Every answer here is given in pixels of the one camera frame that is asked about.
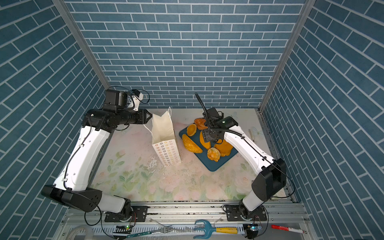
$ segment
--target red marker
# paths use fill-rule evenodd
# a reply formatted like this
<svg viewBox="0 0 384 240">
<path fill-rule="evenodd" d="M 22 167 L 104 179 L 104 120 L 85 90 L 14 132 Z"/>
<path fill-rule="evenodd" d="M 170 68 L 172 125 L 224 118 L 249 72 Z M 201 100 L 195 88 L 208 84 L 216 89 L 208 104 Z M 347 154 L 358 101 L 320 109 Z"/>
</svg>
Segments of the red marker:
<svg viewBox="0 0 384 240">
<path fill-rule="evenodd" d="M 296 229 L 296 228 L 291 228 L 291 227 L 283 227 L 283 226 L 272 225 L 272 228 L 280 229 L 280 230 L 284 230 L 284 231 L 289 231 L 289 232 L 307 233 L 304 230 Z"/>
</svg>

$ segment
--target black mounting plate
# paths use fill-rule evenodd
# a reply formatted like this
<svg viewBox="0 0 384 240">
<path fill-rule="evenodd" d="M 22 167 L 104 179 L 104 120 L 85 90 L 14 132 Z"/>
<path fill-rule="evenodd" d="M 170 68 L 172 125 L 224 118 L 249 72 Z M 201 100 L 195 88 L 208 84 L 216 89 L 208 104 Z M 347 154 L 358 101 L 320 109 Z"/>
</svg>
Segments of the black mounting plate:
<svg viewBox="0 0 384 240">
<path fill-rule="evenodd" d="M 228 222 L 245 221 L 240 215 L 239 205 L 225 205 L 224 208 L 226 208 Z M 259 219 L 260 221 L 266 221 L 265 210 L 262 207 L 255 210 L 255 215 L 259 217 L 256 218 L 255 222 L 258 222 Z"/>
<path fill-rule="evenodd" d="M 136 222 L 145 222 L 145 219 L 147 217 L 147 211 L 148 207 L 147 206 L 132 206 L 133 211 L 136 213 Z M 108 213 L 105 216 L 105 222 L 120 222 L 120 218 L 113 214 L 113 213 Z"/>
</svg>

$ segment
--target blue tray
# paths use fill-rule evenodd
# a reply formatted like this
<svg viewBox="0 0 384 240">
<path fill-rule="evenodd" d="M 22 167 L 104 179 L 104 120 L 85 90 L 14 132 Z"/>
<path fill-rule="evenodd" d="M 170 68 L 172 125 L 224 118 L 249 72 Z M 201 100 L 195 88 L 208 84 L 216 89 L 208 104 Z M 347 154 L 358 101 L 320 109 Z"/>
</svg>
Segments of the blue tray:
<svg viewBox="0 0 384 240">
<path fill-rule="evenodd" d="M 209 171 L 211 172 L 216 171 L 221 166 L 223 166 L 226 162 L 228 162 L 228 160 L 231 159 L 236 153 L 238 153 L 238 151 L 235 148 L 232 148 L 231 154 L 229 156 L 220 157 L 218 162 L 210 160 L 207 157 L 207 150 L 200 143 L 200 132 L 201 130 L 197 130 L 195 135 L 189 138 L 192 139 L 192 141 L 194 141 L 203 150 L 203 153 L 195 153 L 195 155 L 204 164 L 204 166 L 208 168 Z M 179 132 L 179 136 L 181 138 L 183 138 L 183 134 L 187 135 L 187 128 L 184 128 Z"/>
</svg>

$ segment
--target yellow handle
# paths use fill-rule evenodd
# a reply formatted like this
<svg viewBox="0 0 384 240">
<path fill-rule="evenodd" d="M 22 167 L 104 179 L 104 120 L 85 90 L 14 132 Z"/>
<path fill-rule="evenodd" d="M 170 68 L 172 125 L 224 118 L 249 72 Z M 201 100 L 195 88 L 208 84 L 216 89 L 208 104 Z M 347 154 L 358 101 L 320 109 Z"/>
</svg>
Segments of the yellow handle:
<svg viewBox="0 0 384 240">
<path fill-rule="evenodd" d="M 216 232 L 237 234 L 236 227 L 217 227 Z"/>
</svg>

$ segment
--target fork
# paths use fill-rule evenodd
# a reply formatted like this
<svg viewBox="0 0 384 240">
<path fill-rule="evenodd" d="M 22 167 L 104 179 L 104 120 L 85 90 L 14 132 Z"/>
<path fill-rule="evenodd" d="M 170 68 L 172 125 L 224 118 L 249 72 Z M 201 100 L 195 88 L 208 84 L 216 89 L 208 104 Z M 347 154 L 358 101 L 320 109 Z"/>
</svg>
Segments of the fork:
<svg viewBox="0 0 384 240">
<path fill-rule="evenodd" d="M 171 228 L 167 228 L 167 227 L 162 227 L 158 230 L 153 230 L 153 231 L 147 231 L 147 232 L 141 232 L 141 233 L 135 233 L 135 234 L 130 234 L 127 236 L 127 238 L 131 238 L 131 237 L 138 237 L 138 236 L 143 236 L 143 235 L 149 235 L 149 234 L 154 234 L 154 233 L 161 233 L 161 234 L 164 234 L 164 233 L 169 233 L 171 232 L 172 229 Z"/>
</svg>

